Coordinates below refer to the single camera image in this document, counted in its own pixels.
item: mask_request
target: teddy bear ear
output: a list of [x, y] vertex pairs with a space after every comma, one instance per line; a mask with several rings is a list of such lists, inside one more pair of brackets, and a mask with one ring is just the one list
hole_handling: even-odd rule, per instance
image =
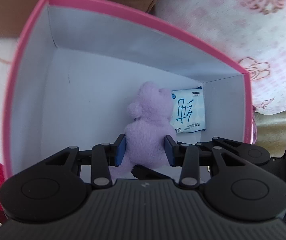
[[139, 118], [143, 114], [143, 109], [138, 102], [130, 103], [127, 107], [127, 113], [129, 116]]

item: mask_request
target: pink box rim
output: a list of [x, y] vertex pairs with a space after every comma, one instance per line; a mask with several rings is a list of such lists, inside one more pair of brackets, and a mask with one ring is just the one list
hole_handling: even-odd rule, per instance
[[238, 72], [244, 75], [244, 86], [245, 86], [245, 130], [244, 130], [244, 142], [251, 142], [251, 131], [252, 131], [252, 97], [251, 97], [251, 82], [250, 74], [238, 63], [234, 62], [228, 56], [218, 51], [214, 47], [193, 36], [192, 34], [183, 31], [157, 17], [154, 17], [145, 12], [121, 5], [118, 3], [106, 1], [106, 0], [39, 0], [33, 9], [30, 17], [28, 18], [14, 55], [14, 60], [11, 64], [11, 70], [6, 89], [6, 97], [3, 111], [3, 125], [2, 125], [2, 144], [3, 144], [3, 163], [4, 163], [4, 177], [5, 179], [12, 176], [11, 169], [11, 157], [10, 157], [10, 122], [11, 122], [11, 109], [14, 95], [14, 88], [18, 69], [22, 56], [25, 51], [25, 47], [29, 40], [30, 34], [33, 27], [46, 4], [54, 6], [62, 6], [67, 8], [82, 9], [87, 11], [98, 12], [114, 17], [118, 17], [124, 20], [128, 20], [155, 30], [165, 33], [169, 36], [184, 41], [204, 52], [216, 57], [225, 64], [231, 66]]

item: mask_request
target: logo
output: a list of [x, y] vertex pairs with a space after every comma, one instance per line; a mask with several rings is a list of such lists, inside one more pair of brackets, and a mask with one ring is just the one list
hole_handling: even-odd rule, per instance
[[146, 182], [146, 183], [144, 183], [144, 184], [141, 184], [141, 186], [144, 187], [144, 188], [146, 188], [146, 187], [150, 186], [150, 184]]

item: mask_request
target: metal rivet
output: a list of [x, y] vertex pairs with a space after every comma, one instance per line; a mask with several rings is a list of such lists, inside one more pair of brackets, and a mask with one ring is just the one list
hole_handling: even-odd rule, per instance
[[94, 180], [94, 184], [98, 186], [106, 186], [110, 183], [110, 180], [104, 177], [99, 177]]
[[191, 177], [183, 178], [182, 183], [187, 186], [194, 186], [197, 184], [197, 180]]

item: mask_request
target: pink box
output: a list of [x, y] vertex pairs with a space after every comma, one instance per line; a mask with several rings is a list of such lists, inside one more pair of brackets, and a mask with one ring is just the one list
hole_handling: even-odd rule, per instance
[[195, 36], [156, 17], [105, 0], [40, 0], [20, 37], [3, 120], [5, 176], [70, 146], [113, 142], [132, 120], [139, 86], [204, 88], [206, 130], [249, 143], [250, 76]]

